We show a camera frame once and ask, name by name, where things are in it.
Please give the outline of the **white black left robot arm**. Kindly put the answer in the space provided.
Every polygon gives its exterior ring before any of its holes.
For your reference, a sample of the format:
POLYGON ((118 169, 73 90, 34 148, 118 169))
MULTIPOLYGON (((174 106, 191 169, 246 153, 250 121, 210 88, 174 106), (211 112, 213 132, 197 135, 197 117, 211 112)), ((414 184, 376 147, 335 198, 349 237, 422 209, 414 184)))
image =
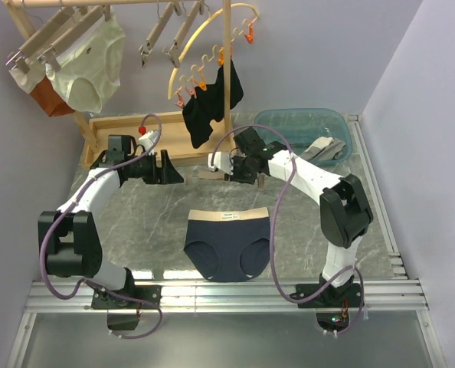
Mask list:
POLYGON ((90 167, 83 185, 57 210, 40 214, 41 278, 55 297, 71 299, 77 291, 62 294, 51 284, 50 276, 77 276, 80 284, 86 283, 99 296, 109 297, 117 308, 132 305, 158 308, 158 291, 144 293, 135 285, 128 268, 104 257, 95 220, 113 193, 129 179, 141 179, 146 185, 171 185, 184 181, 166 150, 155 153, 159 138, 158 130, 140 140, 130 135, 109 136, 108 147, 90 167))

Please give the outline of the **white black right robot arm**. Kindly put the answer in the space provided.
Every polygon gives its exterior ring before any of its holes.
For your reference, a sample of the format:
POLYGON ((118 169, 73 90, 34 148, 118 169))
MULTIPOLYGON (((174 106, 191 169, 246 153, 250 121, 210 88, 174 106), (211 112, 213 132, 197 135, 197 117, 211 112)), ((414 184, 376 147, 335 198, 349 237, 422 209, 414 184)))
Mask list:
POLYGON ((328 242, 326 263, 319 276, 319 286, 306 297, 288 295, 279 282, 280 295, 298 305, 339 307, 350 297, 355 278, 356 253, 373 214, 359 177, 328 172, 297 156, 288 140, 265 143, 259 136, 259 125, 234 128, 240 156, 214 151, 208 158, 210 169, 219 169, 226 179, 254 183, 261 173, 293 186, 319 206, 320 229, 328 242))

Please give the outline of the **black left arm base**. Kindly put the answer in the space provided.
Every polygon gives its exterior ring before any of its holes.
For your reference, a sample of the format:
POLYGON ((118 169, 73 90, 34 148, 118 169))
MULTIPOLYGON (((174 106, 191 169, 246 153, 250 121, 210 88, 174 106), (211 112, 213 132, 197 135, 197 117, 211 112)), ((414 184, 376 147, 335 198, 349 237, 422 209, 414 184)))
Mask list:
POLYGON ((131 292, 113 291, 113 295, 107 291, 95 291, 91 302, 94 310, 132 310, 154 309, 152 306, 144 306, 130 298, 148 301, 155 306, 159 306, 162 294, 162 287, 159 285, 135 286, 131 292))

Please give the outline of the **navy underwear cream waistband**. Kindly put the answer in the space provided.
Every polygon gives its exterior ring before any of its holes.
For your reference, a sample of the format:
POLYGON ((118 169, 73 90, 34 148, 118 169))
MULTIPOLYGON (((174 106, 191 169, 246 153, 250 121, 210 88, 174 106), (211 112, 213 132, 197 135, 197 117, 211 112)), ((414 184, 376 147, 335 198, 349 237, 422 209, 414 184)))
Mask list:
POLYGON ((244 282, 259 276, 270 260, 268 209, 192 209, 184 253, 207 281, 244 282))

